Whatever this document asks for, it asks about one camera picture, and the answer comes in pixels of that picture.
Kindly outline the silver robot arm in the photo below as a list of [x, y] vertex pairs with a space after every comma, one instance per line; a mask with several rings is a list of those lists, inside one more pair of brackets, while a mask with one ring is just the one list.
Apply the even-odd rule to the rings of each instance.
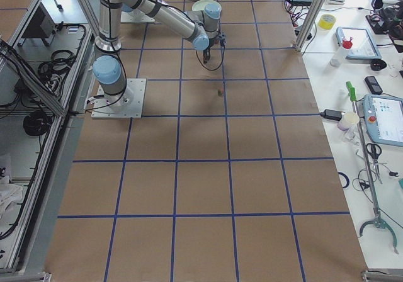
[[101, 85], [106, 105], [111, 108], [125, 105], [131, 97], [125, 68], [120, 59], [120, 24], [124, 6], [140, 10], [190, 42], [196, 51], [203, 52], [201, 63], [210, 59], [210, 49], [215, 43], [225, 46], [225, 34], [219, 28], [219, 4], [208, 4], [199, 11], [184, 12], [163, 0], [99, 0], [99, 3], [99, 31], [94, 43], [96, 59], [93, 74]]

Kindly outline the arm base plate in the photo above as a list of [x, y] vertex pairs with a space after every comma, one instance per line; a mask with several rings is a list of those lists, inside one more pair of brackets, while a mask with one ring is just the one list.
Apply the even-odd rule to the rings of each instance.
[[91, 117], [93, 119], [141, 118], [146, 84], [146, 79], [127, 79], [127, 87], [122, 97], [120, 94], [116, 96], [105, 94], [99, 85], [97, 95], [103, 95], [103, 97], [95, 100]]
[[145, 13], [138, 9], [133, 9], [129, 12], [122, 11], [121, 13], [121, 22], [122, 23], [154, 23], [155, 19], [148, 17]]

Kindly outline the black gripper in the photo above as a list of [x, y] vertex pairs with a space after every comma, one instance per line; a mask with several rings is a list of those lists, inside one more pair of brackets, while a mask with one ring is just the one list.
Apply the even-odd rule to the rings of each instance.
[[219, 44], [221, 47], [226, 46], [226, 34], [221, 30], [208, 39], [208, 46], [203, 51], [203, 63], [207, 63], [210, 60], [210, 49], [216, 44]]

